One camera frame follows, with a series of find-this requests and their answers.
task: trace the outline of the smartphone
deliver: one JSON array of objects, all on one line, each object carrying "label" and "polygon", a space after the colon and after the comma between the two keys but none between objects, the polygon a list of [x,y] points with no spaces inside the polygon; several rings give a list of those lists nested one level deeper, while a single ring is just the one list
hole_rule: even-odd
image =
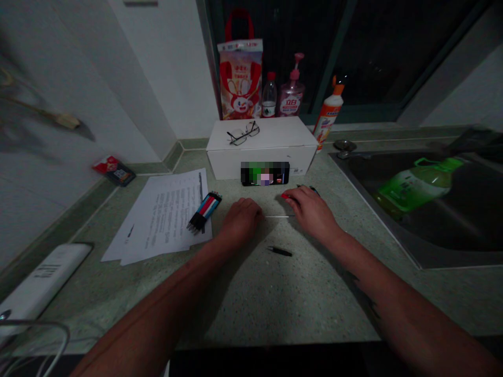
[{"label": "smartphone", "polygon": [[290,176],[289,162],[242,162],[243,186],[271,186],[287,184]]}]

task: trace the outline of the dark window glass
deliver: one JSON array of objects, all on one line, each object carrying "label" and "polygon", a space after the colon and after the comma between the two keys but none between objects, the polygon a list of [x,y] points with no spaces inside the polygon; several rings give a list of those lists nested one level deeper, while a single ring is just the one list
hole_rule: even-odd
[{"label": "dark window glass", "polygon": [[358,0],[333,70],[344,77],[344,105],[401,102],[476,3]]},{"label": "dark window glass", "polygon": [[[300,82],[305,85],[301,112],[305,113],[319,90],[338,23],[343,1],[332,0],[210,0],[210,15],[217,43],[225,41],[224,26],[231,11],[244,8],[250,12],[255,38],[264,42],[263,81],[268,71],[276,72],[279,88],[287,82],[295,65],[294,54],[302,52]],[[247,39],[247,21],[233,21],[233,39]]]}]

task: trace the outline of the green bottle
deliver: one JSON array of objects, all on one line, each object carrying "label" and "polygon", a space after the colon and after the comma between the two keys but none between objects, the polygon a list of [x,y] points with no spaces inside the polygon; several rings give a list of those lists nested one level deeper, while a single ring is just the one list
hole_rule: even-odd
[{"label": "green bottle", "polygon": [[[421,165],[423,161],[433,165]],[[463,162],[456,158],[442,162],[422,158],[414,165],[415,168],[395,175],[373,195],[377,203],[395,220],[447,194],[452,186],[452,172],[463,165]]]}]

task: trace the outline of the red gift bag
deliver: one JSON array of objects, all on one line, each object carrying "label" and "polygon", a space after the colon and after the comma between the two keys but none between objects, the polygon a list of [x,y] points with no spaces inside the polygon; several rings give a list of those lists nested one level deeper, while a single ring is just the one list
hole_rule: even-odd
[{"label": "red gift bag", "polygon": [[[248,38],[231,41],[233,17],[248,20]],[[252,18],[245,9],[235,9],[225,25],[225,43],[220,52],[220,97],[222,117],[260,118],[262,96],[262,40],[254,39]]]}]

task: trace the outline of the green speckled countertop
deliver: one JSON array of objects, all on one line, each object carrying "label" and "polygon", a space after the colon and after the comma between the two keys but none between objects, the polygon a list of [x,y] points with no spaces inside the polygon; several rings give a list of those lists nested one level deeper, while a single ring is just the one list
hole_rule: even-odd
[{"label": "green speckled countertop", "polygon": [[[367,142],[358,151],[417,149],[425,141]],[[215,180],[204,150],[186,150],[175,173],[205,167],[209,190],[223,194],[212,216],[216,234],[230,205],[253,198],[265,215],[288,208],[279,194],[296,184],[316,187],[339,224],[384,264],[421,292],[455,322],[476,336],[503,334],[503,268],[419,271],[328,156],[318,154],[306,176],[291,177],[286,186],[242,187],[239,180]],[[75,242],[93,242],[94,250],[51,302],[42,318],[67,324],[68,352],[87,352],[104,332],[162,280],[187,262],[190,251],[161,255],[121,267],[100,259],[119,229],[147,176],[120,188],[80,232]],[[286,258],[265,250],[283,247]],[[232,260],[194,313],[180,349],[333,343],[380,339],[326,252],[311,243],[294,218],[268,218],[254,243]],[[59,340],[56,330],[31,330],[18,338],[18,352]]]}]

